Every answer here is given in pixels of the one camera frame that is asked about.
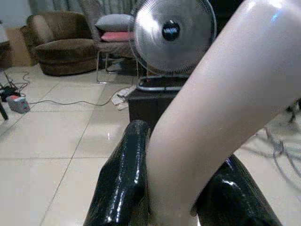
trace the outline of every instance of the brown armchair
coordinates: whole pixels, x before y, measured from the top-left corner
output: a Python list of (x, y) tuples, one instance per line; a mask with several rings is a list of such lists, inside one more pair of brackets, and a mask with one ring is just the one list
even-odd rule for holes
[(96, 68), (96, 48), (83, 15), (47, 12), (30, 16), (27, 26), (35, 46), (32, 51), (44, 74), (70, 75)]

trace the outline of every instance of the fan grille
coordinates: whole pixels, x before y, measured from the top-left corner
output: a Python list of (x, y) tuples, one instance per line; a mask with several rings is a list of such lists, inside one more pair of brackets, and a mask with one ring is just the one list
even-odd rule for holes
[(142, 0), (132, 15), (131, 49), (155, 74), (190, 74), (216, 37), (216, 19), (207, 0)]

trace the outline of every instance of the white tiled floor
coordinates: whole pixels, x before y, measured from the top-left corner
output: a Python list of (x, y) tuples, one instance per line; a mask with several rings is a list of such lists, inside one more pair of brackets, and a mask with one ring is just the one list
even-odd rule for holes
[[(86, 100), (102, 104), (122, 87), (95, 83), (95, 72), (67, 77), (45, 76), (38, 66), (10, 68), (14, 82), (29, 71), (24, 89), (30, 102)], [(131, 83), (129, 76), (117, 77)], [(112, 103), (59, 106), (42, 103), (21, 115), (4, 104), (8, 121), (0, 118), (0, 224), (9, 226), (81, 226), (89, 208), (98, 174), (129, 123), (128, 110)], [(301, 140), (299, 125), (288, 125), (286, 114), (269, 126), (281, 138)], [(243, 145), (236, 155), (246, 165), (284, 226), (301, 222), (301, 193), (279, 174), (272, 159), (245, 149), (271, 153), (257, 141)], [(301, 180), (286, 159), (279, 164), (297, 186)]]

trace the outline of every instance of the pink cushion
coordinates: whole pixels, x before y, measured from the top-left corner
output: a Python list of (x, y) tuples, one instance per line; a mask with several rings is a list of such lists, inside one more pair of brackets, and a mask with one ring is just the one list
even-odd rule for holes
[(123, 42), (133, 38), (132, 32), (106, 32), (101, 37), (106, 42)]

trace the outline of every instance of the wall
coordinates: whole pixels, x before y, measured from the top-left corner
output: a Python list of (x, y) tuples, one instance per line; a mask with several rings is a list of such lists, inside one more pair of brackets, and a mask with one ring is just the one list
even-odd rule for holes
[(5, 28), (24, 26), (31, 14), (28, 0), (0, 0), (0, 20)]

